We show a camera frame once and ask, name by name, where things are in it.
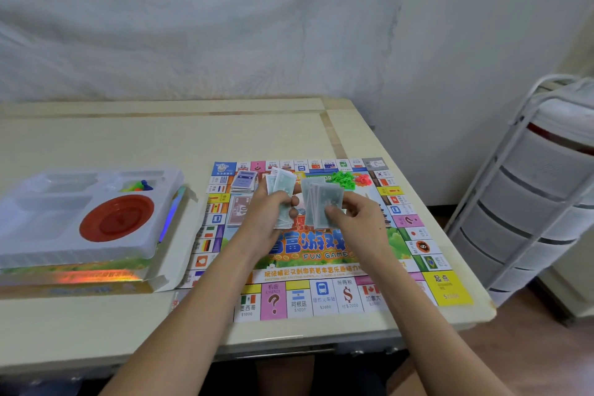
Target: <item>dollar sign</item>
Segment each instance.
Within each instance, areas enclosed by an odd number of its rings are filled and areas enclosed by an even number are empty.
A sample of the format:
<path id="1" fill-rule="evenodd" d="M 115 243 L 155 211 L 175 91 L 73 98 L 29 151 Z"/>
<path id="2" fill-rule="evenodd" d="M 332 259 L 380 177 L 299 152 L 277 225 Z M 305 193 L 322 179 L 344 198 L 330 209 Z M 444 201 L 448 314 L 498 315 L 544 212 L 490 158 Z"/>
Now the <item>dollar sign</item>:
<path id="1" fill-rule="evenodd" d="M 351 302 L 353 300 L 353 295 L 349 293 L 350 290 L 351 290 L 350 288 L 345 287 L 345 289 L 342 291 L 342 294 L 345 295 L 345 301 L 347 303 Z"/>

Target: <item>stacked white containers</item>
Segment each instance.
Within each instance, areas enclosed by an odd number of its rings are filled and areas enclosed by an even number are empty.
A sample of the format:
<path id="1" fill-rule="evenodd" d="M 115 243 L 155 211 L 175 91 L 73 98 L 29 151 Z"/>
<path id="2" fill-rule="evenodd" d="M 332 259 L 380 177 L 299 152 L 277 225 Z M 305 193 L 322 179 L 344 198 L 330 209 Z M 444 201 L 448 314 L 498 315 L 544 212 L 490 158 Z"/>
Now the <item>stacked white containers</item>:
<path id="1" fill-rule="evenodd" d="M 572 83 L 538 92 L 546 81 Z M 594 224 L 594 80 L 540 79 L 446 227 L 496 305 Z"/>

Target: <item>table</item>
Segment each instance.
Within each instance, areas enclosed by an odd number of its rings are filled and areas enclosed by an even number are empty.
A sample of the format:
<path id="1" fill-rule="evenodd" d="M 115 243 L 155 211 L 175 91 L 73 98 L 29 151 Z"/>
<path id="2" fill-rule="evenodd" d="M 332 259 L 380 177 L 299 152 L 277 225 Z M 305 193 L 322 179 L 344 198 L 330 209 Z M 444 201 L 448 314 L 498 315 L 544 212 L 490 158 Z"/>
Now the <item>table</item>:
<path id="1" fill-rule="evenodd" d="M 0 105 L 0 194 L 48 168 L 180 167 L 199 196 L 215 160 L 384 157 L 474 305 L 440 308 L 456 329 L 495 316 L 470 268 L 349 100 L 284 98 Z M 0 374 L 117 366 L 169 312 L 172 292 L 0 301 Z M 218 357 L 403 347 L 389 313 L 233 324 Z"/>

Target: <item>game board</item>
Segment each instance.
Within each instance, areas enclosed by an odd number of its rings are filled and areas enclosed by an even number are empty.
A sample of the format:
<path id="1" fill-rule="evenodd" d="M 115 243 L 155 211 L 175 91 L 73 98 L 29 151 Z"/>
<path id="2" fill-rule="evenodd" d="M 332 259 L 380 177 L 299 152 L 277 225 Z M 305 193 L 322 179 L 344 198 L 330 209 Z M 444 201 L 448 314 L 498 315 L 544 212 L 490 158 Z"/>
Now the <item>game board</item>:
<path id="1" fill-rule="evenodd" d="M 204 223 L 174 308 L 192 288 L 221 248 L 237 232 L 249 196 L 230 192 L 239 170 L 269 173 L 272 167 L 330 181 L 337 171 L 351 172 L 356 193 L 375 200 L 384 213 L 386 233 L 394 255 L 409 275 L 438 306 L 471 304 L 472 299 L 441 253 L 439 245 L 398 185 L 381 157 L 350 160 L 272 160 L 215 162 L 207 193 Z M 338 315 L 388 310 L 380 289 L 361 269 L 340 230 L 305 226 L 305 206 L 270 253 L 258 261 L 235 307 L 234 322 Z"/>

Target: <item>question mark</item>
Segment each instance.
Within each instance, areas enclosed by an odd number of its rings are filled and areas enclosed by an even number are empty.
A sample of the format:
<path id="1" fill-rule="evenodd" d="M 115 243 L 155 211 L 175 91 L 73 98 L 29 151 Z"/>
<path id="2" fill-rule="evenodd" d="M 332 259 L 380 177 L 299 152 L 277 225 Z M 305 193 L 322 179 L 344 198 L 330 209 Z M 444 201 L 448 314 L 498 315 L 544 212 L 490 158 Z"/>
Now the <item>question mark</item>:
<path id="1" fill-rule="evenodd" d="M 274 307 L 279 300 L 280 300 L 279 295 L 272 295 L 268 298 L 268 302 L 272 302 L 272 307 Z M 272 314 L 276 315 L 276 309 L 272 309 Z"/>

